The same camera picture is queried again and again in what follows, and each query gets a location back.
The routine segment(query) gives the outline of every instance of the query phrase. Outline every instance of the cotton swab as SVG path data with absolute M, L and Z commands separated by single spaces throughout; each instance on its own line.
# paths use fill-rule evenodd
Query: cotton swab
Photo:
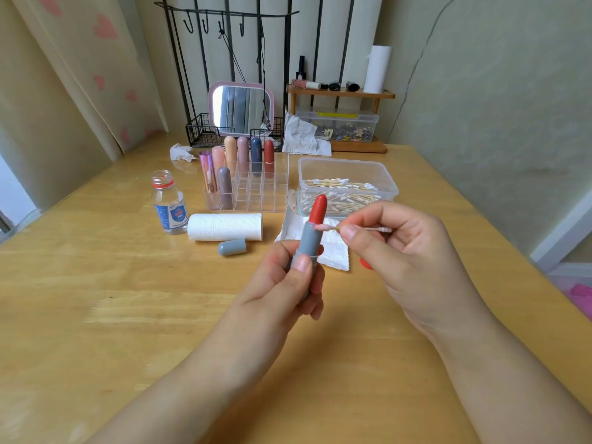
M 322 231 L 322 232 L 328 232 L 330 230 L 336 230 L 337 232 L 339 232 L 340 228 L 341 228 L 341 226 L 329 226 L 329 224 L 317 224 L 317 225 L 315 225 L 315 227 L 313 227 L 313 229 L 318 230 L 318 231 Z M 376 231 L 376 232 L 385 232 L 387 234 L 389 234 L 393 231 L 390 227 L 386 227 L 386 226 L 362 227 L 362 229 L 369 230 L 369 231 Z

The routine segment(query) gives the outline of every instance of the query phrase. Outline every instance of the yellow label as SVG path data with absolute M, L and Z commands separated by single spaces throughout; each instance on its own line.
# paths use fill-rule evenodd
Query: yellow label
M 357 113 L 317 112 L 320 117 L 358 118 Z

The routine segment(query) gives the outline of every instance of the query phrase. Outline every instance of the left hand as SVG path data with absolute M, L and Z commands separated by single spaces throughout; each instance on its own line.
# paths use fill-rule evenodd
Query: left hand
M 312 261 L 306 255 L 300 255 L 290 269 L 298 244 L 286 240 L 271 246 L 245 288 L 194 352 L 230 395 L 269 371 L 301 315 L 314 320 L 321 316 L 325 271 L 317 265 L 313 275 Z M 309 286 L 308 297 L 299 304 Z

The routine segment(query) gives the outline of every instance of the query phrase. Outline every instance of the wooden table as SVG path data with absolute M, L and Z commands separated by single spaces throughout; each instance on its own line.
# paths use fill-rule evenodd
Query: wooden table
M 372 111 L 378 113 L 378 107 L 381 99 L 395 99 L 395 94 L 388 90 L 383 90 L 381 93 L 368 93 L 363 90 L 357 92 L 350 92 L 345 87 L 340 90 L 316 90 L 314 88 L 300 88 L 292 84 L 286 85 L 286 92 L 290 94 L 290 113 L 296 113 L 296 98 L 298 95 L 310 96 L 332 96 L 332 97 L 354 97 L 354 98 L 370 98 L 374 99 Z M 381 142 L 376 135 L 372 137 L 372 141 L 343 141 L 330 140 L 331 150 L 346 151 L 350 153 L 381 153 L 387 152 L 387 146 Z
M 178 141 L 153 135 L 0 246 L 0 442 L 84 440 L 200 342 L 278 234 L 283 215 L 265 214 L 264 241 L 224 259 L 163 233 L 153 170 L 173 170 L 189 212 L 204 211 L 198 161 L 169 160 Z M 442 218 L 493 312 L 592 409 L 592 323 L 412 148 L 364 158 L 387 166 L 399 201 Z M 477 442 L 375 272 L 355 257 L 327 269 L 324 298 L 211 442 Z

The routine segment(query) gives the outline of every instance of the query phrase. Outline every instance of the plastic bottle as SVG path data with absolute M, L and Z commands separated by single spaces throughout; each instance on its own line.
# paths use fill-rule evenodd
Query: plastic bottle
M 173 235 L 187 232 L 189 216 L 183 192 L 175 185 L 171 172 L 158 170 L 152 173 L 152 186 L 152 201 L 164 231 Z

